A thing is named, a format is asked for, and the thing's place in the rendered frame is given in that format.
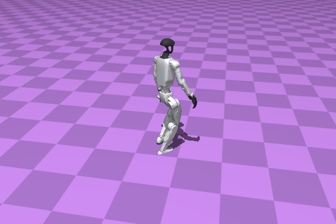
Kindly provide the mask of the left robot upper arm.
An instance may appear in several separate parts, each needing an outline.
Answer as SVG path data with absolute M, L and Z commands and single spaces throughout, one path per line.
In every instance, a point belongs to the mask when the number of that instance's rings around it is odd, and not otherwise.
M 154 77 L 156 77 L 156 59 L 157 59 L 157 57 L 158 56 L 155 56 L 154 59 L 153 59 L 154 60 L 154 67 L 153 67 L 153 75 L 154 75 Z

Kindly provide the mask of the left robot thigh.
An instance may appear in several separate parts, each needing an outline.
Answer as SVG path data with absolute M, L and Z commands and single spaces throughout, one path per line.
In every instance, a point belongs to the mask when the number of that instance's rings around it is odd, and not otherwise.
M 157 95 L 157 98 L 160 99 L 159 94 Z M 160 100 L 161 100 L 161 99 L 160 99 Z M 166 106 L 168 106 L 167 103 L 165 103 L 165 104 L 166 104 Z M 169 109 L 169 111 L 168 111 L 168 116 L 169 116 L 169 117 L 172 117 L 172 116 L 171 116 L 171 109 Z

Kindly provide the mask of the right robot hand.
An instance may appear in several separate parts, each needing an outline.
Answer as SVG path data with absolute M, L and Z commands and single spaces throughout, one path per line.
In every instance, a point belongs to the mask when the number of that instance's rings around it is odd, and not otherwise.
M 194 104 L 194 107 L 193 107 L 193 109 L 194 109 L 197 105 L 196 97 L 194 95 L 193 95 L 193 98 L 190 95 L 188 97 L 189 97 L 190 100 L 192 100 L 192 103 Z

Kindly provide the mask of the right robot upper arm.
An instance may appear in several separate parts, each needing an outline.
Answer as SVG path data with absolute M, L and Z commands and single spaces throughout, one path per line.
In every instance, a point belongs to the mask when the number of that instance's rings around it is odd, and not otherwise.
M 180 63 L 175 60 L 171 60 L 169 63 L 170 63 L 171 69 L 174 71 L 175 76 L 177 78 L 177 84 L 180 86 L 183 86 L 183 83 L 182 83 L 183 78 L 182 78 L 182 73 L 180 70 Z

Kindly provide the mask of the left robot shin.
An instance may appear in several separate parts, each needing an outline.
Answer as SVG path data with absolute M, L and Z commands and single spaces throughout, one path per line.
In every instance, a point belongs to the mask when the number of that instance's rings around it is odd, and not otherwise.
M 164 123 L 163 123 L 162 131 L 160 133 L 161 138 L 163 138 L 165 136 L 166 130 L 168 130 L 167 126 L 168 126 L 169 123 L 172 122 L 172 118 L 168 116 L 168 111 L 167 111 L 167 115 L 164 118 Z

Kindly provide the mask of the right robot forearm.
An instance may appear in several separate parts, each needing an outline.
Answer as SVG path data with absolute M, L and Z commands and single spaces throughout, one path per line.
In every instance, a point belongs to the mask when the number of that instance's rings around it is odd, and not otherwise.
M 191 92 L 191 90 L 189 89 L 185 79 L 182 80 L 183 86 L 181 87 L 182 90 L 184 90 L 185 94 L 187 95 L 187 97 L 190 95 L 193 98 L 193 93 Z

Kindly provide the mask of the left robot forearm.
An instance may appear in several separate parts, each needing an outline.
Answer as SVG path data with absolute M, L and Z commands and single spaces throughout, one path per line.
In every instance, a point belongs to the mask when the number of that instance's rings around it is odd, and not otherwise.
M 156 82 L 156 86 L 158 87 L 158 90 L 160 91 L 162 86 L 157 83 L 156 77 L 154 77 L 154 81 Z

